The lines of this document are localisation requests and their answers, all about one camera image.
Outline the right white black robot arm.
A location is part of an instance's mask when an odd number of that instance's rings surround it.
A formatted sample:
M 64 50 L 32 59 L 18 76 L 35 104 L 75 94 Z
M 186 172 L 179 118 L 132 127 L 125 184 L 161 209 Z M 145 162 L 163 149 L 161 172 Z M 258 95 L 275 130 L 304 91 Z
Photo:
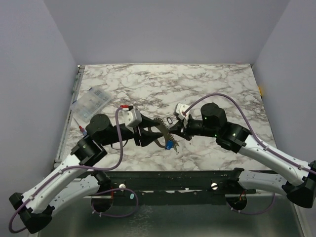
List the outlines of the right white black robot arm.
M 312 208 L 316 198 L 316 164 L 294 158 L 265 143 L 251 131 L 227 120 L 224 109 L 215 103 L 202 106 L 201 120 L 193 119 L 188 105 L 178 103 L 174 115 L 178 122 L 170 133 L 186 140 L 193 136 L 214 137 L 223 149 L 247 156 L 270 168 L 272 173 L 243 170 L 227 180 L 232 193 L 240 190 L 263 190 L 287 197 L 292 203 Z

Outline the black key tag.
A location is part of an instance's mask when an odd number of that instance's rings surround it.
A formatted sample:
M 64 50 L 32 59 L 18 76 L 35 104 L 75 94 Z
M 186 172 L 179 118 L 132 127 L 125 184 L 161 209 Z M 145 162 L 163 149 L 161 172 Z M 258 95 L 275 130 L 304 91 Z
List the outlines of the black key tag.
M 168 124 L 170 124 L 170 125 L 173 124 L 171 117 L 167 117 L 166 120 L 167 120 Z

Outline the blue key tag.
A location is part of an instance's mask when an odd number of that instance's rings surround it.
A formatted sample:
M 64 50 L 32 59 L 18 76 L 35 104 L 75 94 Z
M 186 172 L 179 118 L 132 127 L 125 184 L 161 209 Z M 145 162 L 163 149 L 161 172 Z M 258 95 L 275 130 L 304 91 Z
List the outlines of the blue key tag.
M 165 144 L 165 149 L 166 149 L 166 150 L 170 150 L 170 149 L 173 148 L 173 146 L 174 146 L 173 141 L 169 140 L 169 141 L 167 141 L 166 144 Z

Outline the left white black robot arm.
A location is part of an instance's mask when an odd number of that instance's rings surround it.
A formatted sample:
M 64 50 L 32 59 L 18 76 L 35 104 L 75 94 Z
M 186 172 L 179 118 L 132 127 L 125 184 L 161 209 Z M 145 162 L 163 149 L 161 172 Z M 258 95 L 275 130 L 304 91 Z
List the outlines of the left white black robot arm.
M 106 173 L 118 168 L 123 160 L 123 142 L 133 139 L 137 146 L 145 147 L 163 136 L 148 128 L 159 122 L 141 114 L 137 109 L 119 107 L 112 125 L 105 114 L 96 114 L 86 126 L 87 134 L 81 138 L 70 154 L 40 183 L 24 193 L 14 193 L 9 201 L 25 230 L 35 234 L 44 229 L 53 214 L 71 201 L 87 195 L 103 195 L 111 189 Z M 96 167 L 107 155 L 106 145 L 119 143 L 119 159 L 109 168 Z

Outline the silver key organiser with rings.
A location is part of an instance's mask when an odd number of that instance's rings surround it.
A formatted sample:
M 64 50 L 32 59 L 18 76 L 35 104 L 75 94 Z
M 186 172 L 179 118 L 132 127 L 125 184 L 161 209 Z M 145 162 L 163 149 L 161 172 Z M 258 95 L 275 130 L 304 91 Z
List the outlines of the silver key organiser with rings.
M 164 144 L 162 144 L 158 139 L 156 141 L 154 141 L 154 143 L 158 147 L 165 149 L 166 142 L 171 140 L 174 143 L 174 146 L 173 146 L 172 149 L 178 154 L 179 153 L 178 152 L 179 144 L 175 140 L 173 135 L 169 133 L 167 125 L 164 123 L 164 121 L 161 118 L 154 118 L 154 120 L 159 120 L 160 121 L 160 126 L 157 126 L 156 128 L 163 134 Z

